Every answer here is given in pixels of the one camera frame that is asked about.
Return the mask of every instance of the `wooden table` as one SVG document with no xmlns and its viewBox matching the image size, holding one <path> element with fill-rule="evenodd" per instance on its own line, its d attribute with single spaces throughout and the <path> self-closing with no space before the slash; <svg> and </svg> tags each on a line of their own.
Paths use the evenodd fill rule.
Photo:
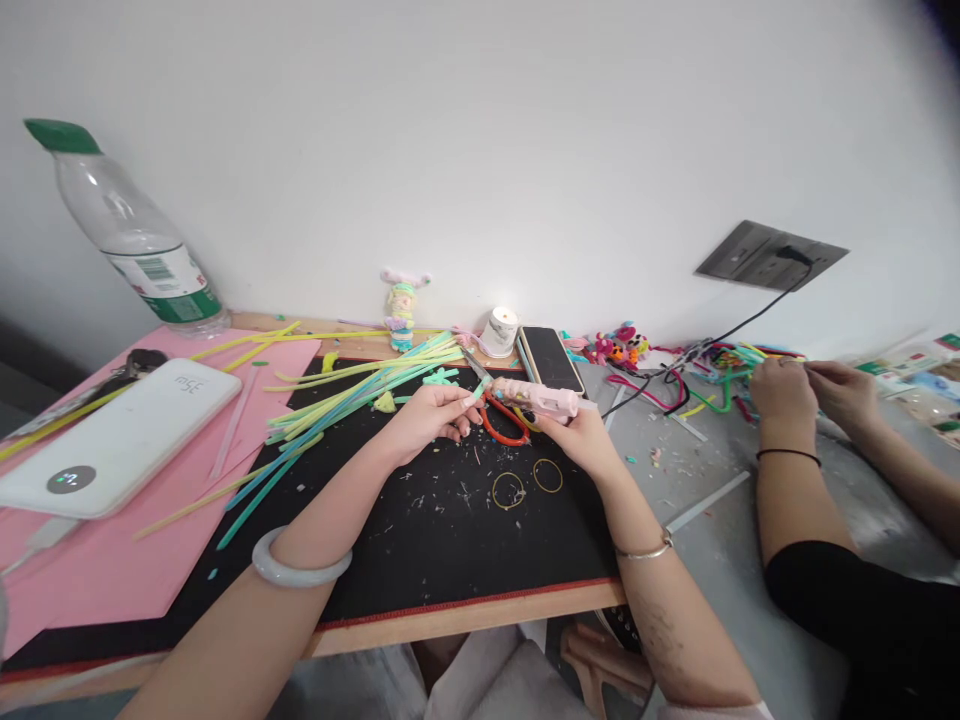
<svg viewBox="0 0 960 720">
<path fill-rule="evenodd" d="M 264 315 L 260 313 L 235 313 L 233 327 L 241 330 L 269 331 L 287 327 L 292 322 L 300 320 L 301 325 L 295 334 L 303 333 L 336 333 L 357 332 L 370 328 L 338 323 L 331 320 L 312 320 L 309 318 L 282 317 Z M 414 345 L 426 339 L 422 333 L 414 333 Z M 372 337 L 343 338 L 335 346 L 332 339 L 324 340 L 321 354 L 336 350 L 344 358 L 364 360 L 387 360 L 395 358 L 397 353 L 390 348 L 390 337 L 387 335 Z M 509 357 L 496 359 L 488 358 L 479 348 L 475 357 L 481 364 L 491 368 L 506 368 L 517 359 L 515 353 Z M 455 363 L 466 366 L 466 362 Z M 524 595 L 509 599 L 493 599 L 480 601 L 456 608 L 442 608 L 425 610 L 404 617 L 377 620 L 368 623 L 359 623 L 348 627 L 314 633 L 304 652 L 304 658 L 336 655 L 338 653 L 368 650 L 383 645 L 427 640 L 445 635 L 483 630 L 501 625 L 512 625 L 531 620 L 572 615 L 578 612 L 598 610 L 600 608 L 623 605 L 626 597 L 618 581 L 602 582 L 584 587 L 564 588 L 541 593 Z M 105 678 L 83 684 L 72 690 L 65 691 L 56 698 L 63 700 L 74 697 L 87 697 L 115 690 L 138 687 L 150 677 L 160 660 L 152 663 L 118 671 Z M 43 686 L 65 676 L 75 674 L 78 669 L 63 668 L 63 672 L 43 678 L 18 679 L 15 673 L 0 684 L 0 702 L 30 694 L 40 690 Z"/>
</svg>

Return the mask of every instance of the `black cutting mat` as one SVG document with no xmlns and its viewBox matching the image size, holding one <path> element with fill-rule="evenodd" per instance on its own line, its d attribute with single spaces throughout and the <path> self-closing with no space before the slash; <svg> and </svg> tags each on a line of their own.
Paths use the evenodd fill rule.
<svg viewBox="0 0 960 720">
<path fill-rule="evenodd" d="M 319 373 L 320 363 L 319 358 L 314 360 L 307 374 Z M 355 364 L 339 361 L 337 368 Z M 512 373 L 494 370 L 491 374 Z M 346 390 L 359 377 L 294 393 L 289 405 L 305 407 Z M 467 388 L 477 381 L 468 369 L 450 379 Z M 416 379 L 393 392 L 411 395 L 420 383 Z M 510 437 L 519 435 L 518 428 L 499 411 L 490 408 L 489 415 L 498 431 Z M 4 669 L 172 648 L 249 565 L 257 540 L 289 523 L 391 417 L 364 408 L 329 429 L 267 495 L 231 544 L 217 552 L 217 543 L 246 503 L 227 513 L 165 617 L 45 630 L 7 661 Z M 511 448 L 478 430 L 473 426 L 459 447 L 449 440 L 437 440 L 391 475 L 321 624 L 617 577 L 603 506 L 587 474 L 542 434 L 533 433 L 530 446 Z M 264 448 L 254 467 L 262 467 L 278 455 L 275 448 Z M 545 492 L 534 482 L 533 465 L 540 458 L 554 461 L 561 469 L 563 487 L 559 492 Z M 507 511 L 498 508 L 490 495 L 494 479 L 503 472 L 519 475 L 527 492 L 519 506 Z M 540 463 L 537 476 L 546 488 L 557 486 L 557 471 L 549 463 Z M 515 496 L 511 483 L 516 486 L 514 478 L 504 477 L 497 485 L 497 499 L 504 505 Z M 166 532 L 175 539 L 173 528 Z M 214 569 L 216 577 L 208 580 Z"/>
</svg>

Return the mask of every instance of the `pink paper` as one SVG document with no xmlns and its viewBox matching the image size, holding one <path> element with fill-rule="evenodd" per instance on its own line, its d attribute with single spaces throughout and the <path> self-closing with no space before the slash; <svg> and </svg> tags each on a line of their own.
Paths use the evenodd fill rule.
<svg viewBox="0 0 960 720">
<path fill-rule="evenodd" d="M 161 328 L 133 347 L 161 350 L 171 358 L 190 357 L 251 334 L 228 330 L 215 340 L 193 341 Z M 266 437 L 266 421 L 289 412 L 286 402 L 290 393 L 267 393 L 259 388 L 283 384 L 274 372 L 302 375 L 319 347 L 319 340 L 276 343 L 257 356 L 257 361 L 264 360 L 270 365 L 257 375 L 257 387 L 247 400 L 224 465 L 229 470 L 217 486 L 233 482 L 250 471 Z M 240 345 L 201 362 L 224 367 L 252 348 L 250 344 Z M 124 364 L 131 349 L 79 385 L 63 401 L 106 378 L 114 368 Z M 249 370 L 241 368 L 238 372 L 239 377 L 245 379 Z M 143 540 L 134 542 L 132 538 L 138 530 L 194 502 L 208 487 L 208 476 L 226 434 L 233 403 L 119 513 L 85 523 L 61 545 L 31 559 L 5 578 L 10 626 L 4 657 L 13 655 L 45 628 L 142 620 L 167 613 L 219 524 L 230 497 L 210 503 Z M 0 473 L 9 472 L 43 445 L 38 443 L 3 463 Z M 26 540 L 47 517 L 25 510 L 0 511 L 0 567 L 20 557 Z"/>
</svg>

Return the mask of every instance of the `wall socket panel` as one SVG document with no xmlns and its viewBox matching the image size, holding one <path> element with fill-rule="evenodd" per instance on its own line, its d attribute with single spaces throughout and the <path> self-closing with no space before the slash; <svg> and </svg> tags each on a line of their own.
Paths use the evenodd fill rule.
<svg viewBox="0 0 960 720">
<path fill-rule="evenodd" d="M 836 245 L 828 245 L 744 220 L 727 236 L 726 240 L 720 243 L 710 257 L 701 263 L 696 272 L 698 275 L 771 290 L 788 290 L 803 277 L 807 268 L 796 260 L 776 256 L 777 251 L 787 245 L 796 248 L 813 260 L 810 277 L 798 285 L 795 291 L 805 287 L 807 283 L 850 252 Z"/>
</svg>

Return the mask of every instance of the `plastic water bottle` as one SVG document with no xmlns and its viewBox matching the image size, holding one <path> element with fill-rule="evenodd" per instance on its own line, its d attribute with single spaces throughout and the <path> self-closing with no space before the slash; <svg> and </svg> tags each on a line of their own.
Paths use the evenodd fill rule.
<svg viewBox="0 0 960 720">
<path fill-rule="evenodd" d="M 57 187 L 73 219 L 171 330 L 216 337 L 230 315 L 190 257 L 180 231 L 80 125 L 23 121 L 53 155 Z"/>
</svg>

